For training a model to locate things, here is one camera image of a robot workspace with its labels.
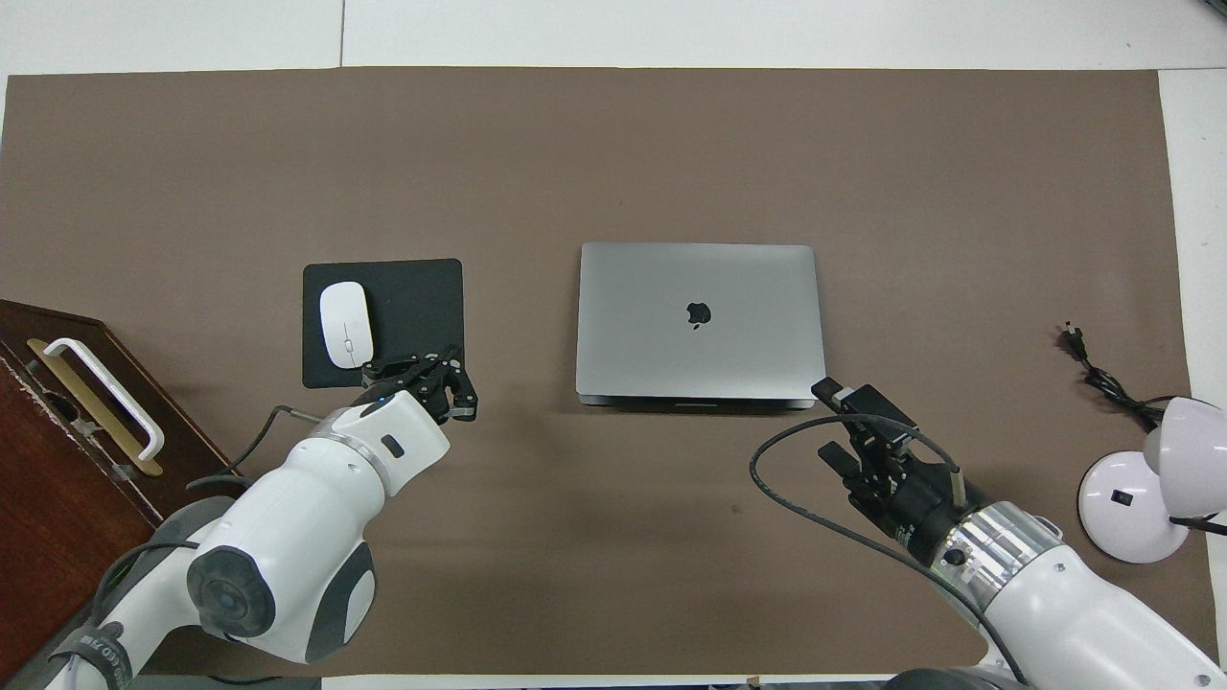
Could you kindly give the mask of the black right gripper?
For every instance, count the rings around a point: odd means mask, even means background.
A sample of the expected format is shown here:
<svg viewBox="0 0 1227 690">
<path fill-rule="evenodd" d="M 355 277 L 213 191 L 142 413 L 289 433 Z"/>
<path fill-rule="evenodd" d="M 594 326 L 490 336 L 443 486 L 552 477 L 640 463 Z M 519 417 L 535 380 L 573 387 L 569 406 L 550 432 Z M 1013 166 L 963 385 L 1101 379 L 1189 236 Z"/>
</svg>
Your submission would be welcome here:
<svg viewBox="0 0 1227 690">
<path fill-rule="evenodd" d="M 898 541 L 923 566 L 933 566 L 951 530 L 990 498 L 964 480 L 964 502 L 955 498 L 955 480 L 946 463 L 917 458 L 912 446 L 917 424 L 871 384 L 855 389 L 831 377 L 816 381 L 811 393 L 838 415 L 871 415 L 843 421 L 855 455 L 837 442 L 820 446 L 817 455 L 840 476 L 849 502 L 886 537 Z"/>
</svg>

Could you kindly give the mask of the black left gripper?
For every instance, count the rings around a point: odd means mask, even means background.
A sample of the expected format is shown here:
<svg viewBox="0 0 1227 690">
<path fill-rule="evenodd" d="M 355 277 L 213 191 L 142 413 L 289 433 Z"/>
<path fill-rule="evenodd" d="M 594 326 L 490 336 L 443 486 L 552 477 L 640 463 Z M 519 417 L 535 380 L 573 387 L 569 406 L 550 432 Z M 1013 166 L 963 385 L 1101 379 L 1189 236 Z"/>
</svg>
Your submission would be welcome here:
<svg viewBox="0 0 1227 690">
<path fill-rule="evenodd" d="M 380 382 L 380 401 L 407 392 L 438 425 L 447 420 L 471 424 L 477 417 L 479 397 L 469 373 L 460 367 L 461 361 L 463 347 L 377 357 L 362 366 L 362 381 Z M 452 401 L 445 389 L 452 393 Z"/>
</svg>

